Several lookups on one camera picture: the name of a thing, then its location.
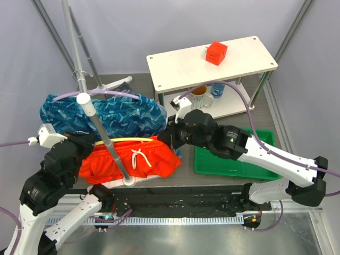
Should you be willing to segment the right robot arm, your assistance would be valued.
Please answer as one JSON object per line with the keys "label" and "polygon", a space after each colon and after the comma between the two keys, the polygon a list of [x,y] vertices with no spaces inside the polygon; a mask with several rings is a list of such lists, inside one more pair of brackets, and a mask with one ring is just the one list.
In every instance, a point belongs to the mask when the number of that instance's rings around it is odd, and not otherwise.
{"label": "right robot arm", "polygon": [[319,206],[326,195],[326,182],[316,159],[285,152],[261,141],[255,133],[232,125],[218,125],[201,110],[183,118],[171,116],[158,140],[172,149],[188,144],[209,150],[214,156],[260,166],[277,173],[281,179],[246,184],[240,204],[251,210],[272,200],[292,199],[308,207]]}

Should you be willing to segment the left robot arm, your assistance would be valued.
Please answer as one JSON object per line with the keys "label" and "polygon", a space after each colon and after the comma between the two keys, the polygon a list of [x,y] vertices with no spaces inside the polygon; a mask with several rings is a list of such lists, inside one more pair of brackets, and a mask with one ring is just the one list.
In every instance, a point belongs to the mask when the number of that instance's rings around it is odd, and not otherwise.
{"label": "left robot arm", "polygon": [[87,218],[112,208],[113,192],[95,184],[78,206],[57,224],[45,228],[59,200],[76,184],[83,160],[94,149],[94,133],[65,136],[64,141],[52,143],[40,163],[41,169],[25,181],[19,197],[19,217],[14,217],[15,232],[2,254],[57,254]]}

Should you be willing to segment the yellow clothes hanger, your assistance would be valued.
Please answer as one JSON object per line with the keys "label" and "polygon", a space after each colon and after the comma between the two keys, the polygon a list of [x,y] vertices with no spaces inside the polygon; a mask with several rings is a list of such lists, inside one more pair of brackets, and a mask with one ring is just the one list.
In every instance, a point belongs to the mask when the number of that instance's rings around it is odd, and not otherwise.
{"label": "yellow clothes hanger", "polygon": [[115,142],[127,142],[127,141],[139,141],[139,142],[151,142],[151,138],[140,138],[140,137],[130,137],[130,138],[112,138],[110,139],[112,143]]}

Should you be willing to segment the orange shorts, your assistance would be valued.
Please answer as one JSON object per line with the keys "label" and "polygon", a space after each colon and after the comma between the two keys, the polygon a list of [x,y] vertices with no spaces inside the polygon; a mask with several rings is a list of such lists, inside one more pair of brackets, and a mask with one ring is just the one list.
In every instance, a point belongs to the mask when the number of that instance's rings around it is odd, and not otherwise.
{"label": "orange shorts", "polygon": [[[157,136],[151,142],[115,142],[114,148],[133,177],[146,178],[157,175],[162,178],[173,175],[181,164],[180,157]],[[92,153],[82,161],[79,177],[89,184],[105,183],[123,178],[103,141],[95,143]]]}

